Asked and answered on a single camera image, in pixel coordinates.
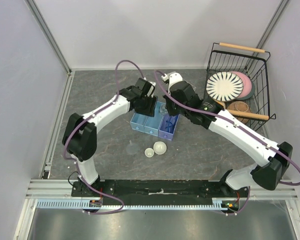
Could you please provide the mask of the blue compartment organizer box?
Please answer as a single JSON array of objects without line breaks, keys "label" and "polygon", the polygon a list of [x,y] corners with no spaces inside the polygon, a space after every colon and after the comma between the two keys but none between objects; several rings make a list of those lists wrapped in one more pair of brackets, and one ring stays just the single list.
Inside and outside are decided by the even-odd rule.
[{"label": "blue compartment organizer box", "polygon": [[[172,141],[176,132],[179,115],[170,116],[168,113],[165,115],[161,114],[160,106],[163,104],[165,103],[160,101],[156,103],[153,117],[134,113],[130,120],[131,128],[141,133]],[[169,118],[175,124],[173,133],[166,132],[166,121]]]}]

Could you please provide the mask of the blue safety glasses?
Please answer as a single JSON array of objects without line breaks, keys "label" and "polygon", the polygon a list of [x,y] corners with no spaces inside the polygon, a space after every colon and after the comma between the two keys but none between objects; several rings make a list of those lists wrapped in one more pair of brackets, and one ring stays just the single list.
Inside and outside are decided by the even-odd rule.
[{"label": "blue safety glasses", "polygon": [[166,126],[165,126],[166,132],[172,134],[174,132],[174,128],[175,128],[175,124],[172,122],[172,119],[169,118],[166,121]]}]

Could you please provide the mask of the large white dish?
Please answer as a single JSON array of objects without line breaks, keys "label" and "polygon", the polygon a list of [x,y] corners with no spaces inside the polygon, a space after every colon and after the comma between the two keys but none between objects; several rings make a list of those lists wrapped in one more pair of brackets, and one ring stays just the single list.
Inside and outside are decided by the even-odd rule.
[{"label": "large white dish", "polygon": [[163,155],[167,151],[167,145],[163,141],[156,141],[153,144],[153,151],[157,155]]}]

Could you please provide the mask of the small white dish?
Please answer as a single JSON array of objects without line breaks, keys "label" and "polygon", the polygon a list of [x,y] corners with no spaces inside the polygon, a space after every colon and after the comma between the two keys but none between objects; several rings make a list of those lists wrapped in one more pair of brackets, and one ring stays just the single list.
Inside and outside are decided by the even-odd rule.
[{"label": "small white dish", "polygon": [[146,148],[144,151],[144,154],[147,158],[152,158],[155,154],[154,150],[152,148]]}]

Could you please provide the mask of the black wire dish basket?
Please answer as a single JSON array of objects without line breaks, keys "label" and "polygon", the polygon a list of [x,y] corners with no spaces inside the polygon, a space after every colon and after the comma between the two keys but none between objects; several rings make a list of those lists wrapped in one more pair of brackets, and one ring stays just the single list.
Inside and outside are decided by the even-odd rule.
[{"label": "black wire dish basket", "polygon": [[267,63],[271,54],[268,51],[255,52],[213,43],[206,68],[206,79],[218,72],[240,72],[252,83],[252,96],[244,99],[253,114],[265,115],[267,119],[246,118],[243,122],[258,131],[276,114],[270,109],[270,90]]}]

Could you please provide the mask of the small glass beaker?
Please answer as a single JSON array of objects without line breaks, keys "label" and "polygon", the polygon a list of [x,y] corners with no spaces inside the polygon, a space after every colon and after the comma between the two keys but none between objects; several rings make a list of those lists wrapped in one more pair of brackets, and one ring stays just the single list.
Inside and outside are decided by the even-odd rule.
[{"label": "small glass beaker", "polygon": [[160,106],[159,112],[160,112],[162,115],[166,115],[166,114],[168,113],[168,110],[167,110],[165,104],[162,104],[162,105]]}]

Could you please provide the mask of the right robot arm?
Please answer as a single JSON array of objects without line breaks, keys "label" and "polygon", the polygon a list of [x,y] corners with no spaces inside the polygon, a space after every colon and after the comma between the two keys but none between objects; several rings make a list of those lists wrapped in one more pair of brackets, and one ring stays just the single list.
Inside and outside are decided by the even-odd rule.
[{"label": "right robot arm", "polygon": [[273,191],[282,183],[293,150],[289,143],[279,144],[263,137],[238,121],[213,99],[200,99],[184,80],[170,81],[163,97],[170,115],[182,115],[191,123],[219,134],[254,160],[252,165],[224,174],[219,184],[223,196],[230,197],[237,190],[249,186]]}]

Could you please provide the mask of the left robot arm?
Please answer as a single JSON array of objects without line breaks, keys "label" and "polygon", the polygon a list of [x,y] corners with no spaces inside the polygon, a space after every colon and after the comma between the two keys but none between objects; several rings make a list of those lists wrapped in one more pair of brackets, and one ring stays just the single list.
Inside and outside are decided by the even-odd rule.
[{"label": "left robot arm", "polygon": [[73,113],[67,122],[62,144],[67,160],[77,165],[79,178],[84,182],[82,191],[96,196],[100,185],[93,156],[97,150],[97,135],[107,124],[130,111],[148,117],[155,115],[158,98],[154,95],[156,83],[139,78],[135,85],[117,92],[108,102],[85,114]]}]

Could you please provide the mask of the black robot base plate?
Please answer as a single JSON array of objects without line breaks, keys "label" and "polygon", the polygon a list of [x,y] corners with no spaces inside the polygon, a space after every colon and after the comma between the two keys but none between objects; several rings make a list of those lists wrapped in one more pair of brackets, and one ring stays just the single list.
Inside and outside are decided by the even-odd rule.
[{"label": "black robot base plate", "polygon": [[233,190],[218,181],[208,180],[107,179],[92,187],[122,200],[124,205],[207,205],[213,198],[236,200],[248,196],[248,187]]}]

